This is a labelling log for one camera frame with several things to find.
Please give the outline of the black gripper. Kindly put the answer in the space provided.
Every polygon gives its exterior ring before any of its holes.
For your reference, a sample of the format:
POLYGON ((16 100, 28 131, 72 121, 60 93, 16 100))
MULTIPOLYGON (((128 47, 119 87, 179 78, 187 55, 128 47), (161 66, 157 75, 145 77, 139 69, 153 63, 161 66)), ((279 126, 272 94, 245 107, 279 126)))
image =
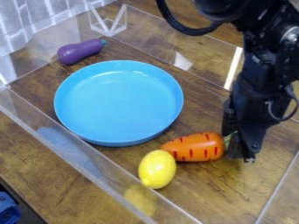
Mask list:
POLYGON ((267 129, 288 120, 299 107, 292 84, 276 84, 269 72, 243 70, 223 104, 221 135, 228 159, 256 161, 267 129))

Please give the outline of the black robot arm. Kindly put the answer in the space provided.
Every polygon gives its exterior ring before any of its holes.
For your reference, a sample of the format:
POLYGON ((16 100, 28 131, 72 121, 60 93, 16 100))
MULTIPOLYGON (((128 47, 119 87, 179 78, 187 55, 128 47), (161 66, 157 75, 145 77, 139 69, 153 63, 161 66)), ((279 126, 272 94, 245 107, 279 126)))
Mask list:
POLYGON ((256 160, 267 129, 299 109, 299 10, 288 0, 195 0, 205 18, 243 33, 244 63, 224 101, 227 157, 256 160))

